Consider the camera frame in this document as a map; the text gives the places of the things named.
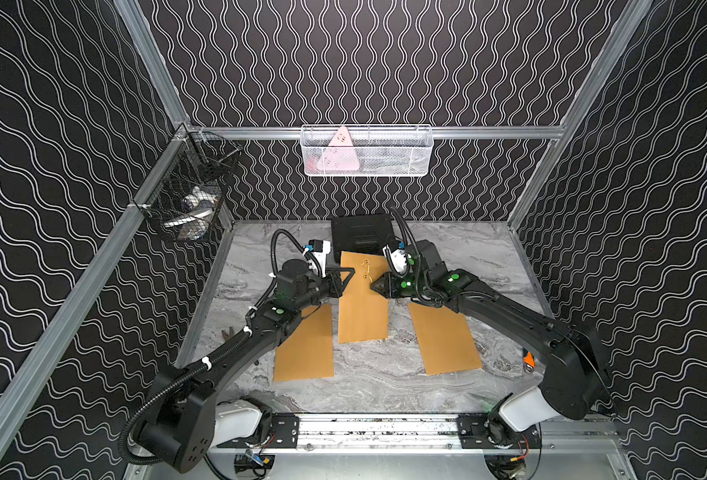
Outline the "brown file bag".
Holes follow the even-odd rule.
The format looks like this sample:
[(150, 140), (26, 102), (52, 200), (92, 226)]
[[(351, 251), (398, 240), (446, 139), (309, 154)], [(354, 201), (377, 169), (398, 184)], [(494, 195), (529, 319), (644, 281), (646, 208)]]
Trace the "brown file bag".
[(329, 378), (334, 371), (332, 306), (308, 307), (301, 324), (276, 350), (274, 381)]
[(427, 375), (481, 369), (483, 363), (465, 316), (447, 307), (417, 303), (409, 304), (409, 314)]
[(339, 342), (354, 343), (387, 339), (389, 300), (371, 290), (375, 280), (389, 271), (381, 256), (342, 253), (342, 266), (355, 269), (339, 306)]

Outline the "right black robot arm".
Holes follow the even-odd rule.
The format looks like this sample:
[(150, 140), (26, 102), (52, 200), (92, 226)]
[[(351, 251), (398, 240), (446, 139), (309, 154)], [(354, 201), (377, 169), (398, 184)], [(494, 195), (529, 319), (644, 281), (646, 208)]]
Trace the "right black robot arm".
[(491, 444), (507, 448), (545, 420), (559, 416), (582, 420), (597, 404), (613, 405), (609, 354), (599, 334), (539, 314), (465, 269), (447, 268), (433, 242), (415, 238), (395, 207), (387, 211), (399, 236), (385, 244), (389, 269), (371, 290), (387, 299), (407, 298), (479, 320), (545, 366), (539, 385), (505, 396), (487, 414), (485, 435)]

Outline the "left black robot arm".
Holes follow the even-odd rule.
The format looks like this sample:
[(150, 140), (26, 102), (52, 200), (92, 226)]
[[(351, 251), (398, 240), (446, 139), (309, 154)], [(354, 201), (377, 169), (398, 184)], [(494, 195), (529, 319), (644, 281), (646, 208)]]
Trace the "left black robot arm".
[(129, 464), (165, 463), (192, 470), (217, 444), (220, 393), (252, 364), (284, 344), (304, 320), (305, 309), (341, 298), (353, 267), (325, 267), (312, 244), (288, 230), (271, 238), (271, 282), (245, 317), (245, 326), (220, 347), (177, 368), (159, 370), (149, 396), (126, 422), (118, 452)]

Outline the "black plastic tool case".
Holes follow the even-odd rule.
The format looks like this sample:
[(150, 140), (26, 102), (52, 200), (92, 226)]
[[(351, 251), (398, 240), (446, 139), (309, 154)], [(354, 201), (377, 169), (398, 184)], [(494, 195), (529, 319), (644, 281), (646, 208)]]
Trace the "black plastic tool case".
[(344, 252), (383, 255), (383, 248), (395, 240), (389, 214), (336, 217), (331, 220), (335, 260)]

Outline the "pink triangular sheet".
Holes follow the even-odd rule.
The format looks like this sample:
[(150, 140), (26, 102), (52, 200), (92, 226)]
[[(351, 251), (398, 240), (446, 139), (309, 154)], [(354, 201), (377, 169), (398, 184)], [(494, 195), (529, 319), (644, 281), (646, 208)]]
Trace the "pink triangular sheet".
[(328, 146), (323, 148), (320, 156), (312, 162), (312, 167), (313, 173), (324, 175), (359, 172), (361, 161), (347, 126), (338, 128)]

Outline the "silver object in black basket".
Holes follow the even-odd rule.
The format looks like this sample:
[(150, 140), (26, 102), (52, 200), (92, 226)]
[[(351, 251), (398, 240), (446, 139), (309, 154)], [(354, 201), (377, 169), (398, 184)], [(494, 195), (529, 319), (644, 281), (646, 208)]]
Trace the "silver object in black basket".
[(221, 197), (195, 186), (182, 200), (183, 212), (163, 223), (163, 228), (176, 234), (177, 240), (199, 240), (209, 230)]

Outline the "yellow handled pliers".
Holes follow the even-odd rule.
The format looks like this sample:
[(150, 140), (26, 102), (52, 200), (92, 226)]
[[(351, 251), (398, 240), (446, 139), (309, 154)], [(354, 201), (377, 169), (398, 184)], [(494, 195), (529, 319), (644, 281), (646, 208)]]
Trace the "yellow handled pliers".
[(225, 342), (227, 342), (227, 341), (233, 339), (235, 336), (238, 336), (241, 332), (242, 332), (242, 330), (240, 328), (235, 328), (233, 326), (230, 326), (227, 329), (223, 329), (221, 331), (221, 334), (222, 334), (223, 340)]

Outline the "orange handled adjustable wrench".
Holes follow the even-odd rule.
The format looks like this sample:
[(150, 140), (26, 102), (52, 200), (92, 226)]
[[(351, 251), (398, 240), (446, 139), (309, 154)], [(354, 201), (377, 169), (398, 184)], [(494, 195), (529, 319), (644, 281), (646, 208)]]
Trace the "orange handled adjustable wrench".
[(533, 373), (535, 372), (535, 368), (537, 368), (537, 360), (535, 360), (535, 356), (533, 356), (531, 352), (523, 354), (523, 369), (525, 369), (525, 372)]

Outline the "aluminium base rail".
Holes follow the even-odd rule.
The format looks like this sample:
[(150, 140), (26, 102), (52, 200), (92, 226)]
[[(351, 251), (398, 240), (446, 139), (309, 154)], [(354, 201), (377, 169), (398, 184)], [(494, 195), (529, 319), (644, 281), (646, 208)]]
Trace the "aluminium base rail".
[(159, 456), (191, 466), (211, 450), (277, 453), (489, 453), (611, 451), (617, 431), (609, 420), (563, 418), (543, 422), (493, 443), (483, 414), (291, 414), (261, 415), (250, 408), (221, 409), (202, 426), (161, 443)]

